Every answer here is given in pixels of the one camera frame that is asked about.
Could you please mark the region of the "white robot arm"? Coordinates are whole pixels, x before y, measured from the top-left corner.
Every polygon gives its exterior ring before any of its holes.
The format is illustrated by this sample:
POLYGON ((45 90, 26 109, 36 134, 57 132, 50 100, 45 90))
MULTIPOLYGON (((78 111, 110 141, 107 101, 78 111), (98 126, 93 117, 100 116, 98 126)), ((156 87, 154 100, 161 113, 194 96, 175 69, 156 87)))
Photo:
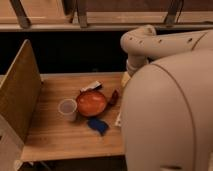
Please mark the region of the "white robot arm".
POLYGON ((213 29, 158 35, 148 25, 120 44, 129 75, 122 109, 213 105, 213 29))

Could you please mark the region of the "white robot base shell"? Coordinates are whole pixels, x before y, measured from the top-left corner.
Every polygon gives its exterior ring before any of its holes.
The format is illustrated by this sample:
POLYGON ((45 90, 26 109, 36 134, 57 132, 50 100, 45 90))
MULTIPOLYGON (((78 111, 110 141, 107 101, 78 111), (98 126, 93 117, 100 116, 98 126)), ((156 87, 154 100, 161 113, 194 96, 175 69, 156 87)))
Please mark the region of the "white robot base shell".
POLYGON ((128 171, 208 171, 213 153, 213 50, 154 61, 121 106, 128 171))

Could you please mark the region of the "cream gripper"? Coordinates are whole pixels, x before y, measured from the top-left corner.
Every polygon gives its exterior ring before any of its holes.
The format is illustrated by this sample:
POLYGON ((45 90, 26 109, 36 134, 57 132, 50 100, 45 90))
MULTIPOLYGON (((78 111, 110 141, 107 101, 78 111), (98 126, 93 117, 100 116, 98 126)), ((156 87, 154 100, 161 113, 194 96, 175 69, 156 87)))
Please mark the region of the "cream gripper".
MULTIPOLYGON (((121 86, 125 87, 130 79, 131 79, 130 75, 127 72, 124 72, 121 79, 121 86)), ((115 105, 117 103, 118 98, 119 98, 119 93, 117 90, 114 90, 108 104, 112 106, 115 105)))

